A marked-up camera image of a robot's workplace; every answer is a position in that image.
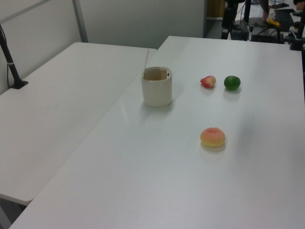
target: cup rim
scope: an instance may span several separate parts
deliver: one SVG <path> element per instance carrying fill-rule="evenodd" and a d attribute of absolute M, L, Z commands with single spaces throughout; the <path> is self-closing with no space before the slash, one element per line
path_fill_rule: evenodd
<path fill-rule="evenodd" d="M 165 80 L 146 80 L 146 79 L 144 79 L 144 73 L 145 73 L 145 70 L 147 70 L 147 69 L 163 69 L 163 70 L 167 70 L 170 75 L 167 75 Z M 141 75 L 141 80 L 143 80 L 143 82 L 149 82 L 149 83 L 164 83 L 166 81 L 170 81 L 171 79 L 172 79 L 172 71 L 169 68 L 167 68 L 167 67 L 148 67 L 148 68 L 145 68 L 142 71 L 142 75 Z"/>

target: peach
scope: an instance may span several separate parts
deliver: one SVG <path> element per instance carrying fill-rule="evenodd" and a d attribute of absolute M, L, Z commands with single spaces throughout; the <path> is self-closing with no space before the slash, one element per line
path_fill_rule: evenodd
<path fill-rule="evenodd" d="M 219 128 L 207 128 L 200 135 L 201 142 L 209 147 L 219 147 L 224 144 L 225 135 Z"/>

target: white partition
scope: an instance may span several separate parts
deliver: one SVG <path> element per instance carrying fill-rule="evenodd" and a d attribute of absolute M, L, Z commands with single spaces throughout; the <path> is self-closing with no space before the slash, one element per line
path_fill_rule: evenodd
<path fill-rule="evenodd" d="M 92 43 L 158 49 L 169 35 L 203 37 L 205 0 L 76 1 Z"/>
<path fill-rule="evenodd" d="M 47 1 L 1 25 L 21 78 L 81 41 L 72 0 Z M 0 49 L 0 94 L 7 88 L 6 60 Z"/>

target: toy fruit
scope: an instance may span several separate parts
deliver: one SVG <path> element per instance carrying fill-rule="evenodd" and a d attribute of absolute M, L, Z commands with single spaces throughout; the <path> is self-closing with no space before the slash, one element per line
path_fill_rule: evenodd
<path fill-rule="evenodd" d="M 237 76 L 230 75 L 225 78 L 224 86 L 230 91 L 234 91 L 240 86 L 240 79 Z"/>
<path fill-rule="evenodd" d="M 201 82 L 202 86 L 210 88 L 210 87 L 213 87 L 215 85 L 216 78 L 212 75 L 209 75 L 209 76 L 201 79 L 200 82 Z"/>
<path fill-rule="evenodd" d="M 207 128 L 200 135 L 201 142 L 209 147 L 219 147 L 224 144 L 225 135 L 219 128 Z"/>

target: floor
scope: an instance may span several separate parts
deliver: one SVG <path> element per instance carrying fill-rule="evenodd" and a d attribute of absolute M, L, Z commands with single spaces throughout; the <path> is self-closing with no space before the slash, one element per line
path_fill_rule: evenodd
<path fill-rule="evenodd" d="M 0 229 L 8 229 L 24 209 L 24 205 L 0 198 Z"/>

